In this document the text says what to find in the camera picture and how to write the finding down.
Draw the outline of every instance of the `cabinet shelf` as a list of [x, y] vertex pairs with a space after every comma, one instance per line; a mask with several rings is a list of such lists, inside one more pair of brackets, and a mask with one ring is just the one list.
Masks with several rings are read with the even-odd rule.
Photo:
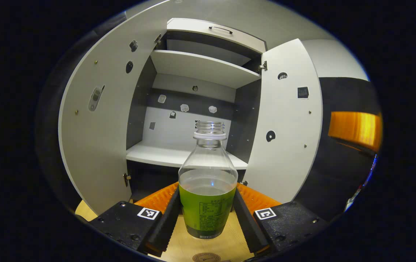
[[159, 74], [196, 78], [234, 89], [261, 79], [241, 66], [194, 53], [154, 50], [151, 59]]
[[[193, 148], [174, 144], [161, 145], [140, 141], [127, 150], [126, 159], [159, 166], [181, 167], [192, 150]], [[230, 153], [228, 155], [236, 169], [246, 169], [247, 163]]]

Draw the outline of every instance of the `plastic bottle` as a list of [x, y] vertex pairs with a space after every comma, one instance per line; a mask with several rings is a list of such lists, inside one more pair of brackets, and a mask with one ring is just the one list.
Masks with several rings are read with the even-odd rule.
[[190, 235], [212, 239], [226, 225], [238, 173], [222, 141], [223, 122], [198, 121], [195, 149], [178, 171], [183, 218]]

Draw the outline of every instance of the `wooden table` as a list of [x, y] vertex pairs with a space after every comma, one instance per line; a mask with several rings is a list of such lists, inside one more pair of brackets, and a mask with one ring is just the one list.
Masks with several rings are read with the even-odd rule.
[[[81, 215], [87, 221], [97, 217], [84, 201], [78, 204], [75, 214]], [[229, 214], [222, 234], [209, 240], [202, 240], [189, 235], [183, 215], [179, 215], [166, 252], [163, 252], [161, 257], [150, 256], [168, 262], [193, 262], [192, 257], [199, 253], [214, 253], [221, 257], [220, 261], [222, 262], [240, 262], [253, 257], [253, 253], [250, 253], [246, 245], [235, 211]]]

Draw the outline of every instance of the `drawer handle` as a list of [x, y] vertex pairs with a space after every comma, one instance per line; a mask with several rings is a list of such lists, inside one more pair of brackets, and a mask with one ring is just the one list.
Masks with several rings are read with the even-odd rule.
[[233, 34], [233, 32], [232, 32], [231, 30], [227, 30], [227, 29], [225, 29], [225, 28], [219, 28], [219, 29], [226, 30], [226, 31], [228, 31], [230, 34]]

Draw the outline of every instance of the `open cabinet door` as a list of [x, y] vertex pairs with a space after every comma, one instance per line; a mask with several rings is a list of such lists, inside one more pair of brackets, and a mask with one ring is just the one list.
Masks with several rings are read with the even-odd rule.
[[[63, 94], [58, 124], [63, 163], [78, 194], [98, 215], [131, 197], [123, 177], [128, 111], [155, 39], [166, 32], [167, 19], [159, 14], [167, 4], [136, 14], [101, 38], [78, 63]], [[95, 89], [97, 103], [91, 100]]]
[[286, 203], [298, 193], [316, 156], [321, 88], [299, 39], [264, 52], [261, 63], [265, 61], [258, 124], [244, 179], [253, 189]]

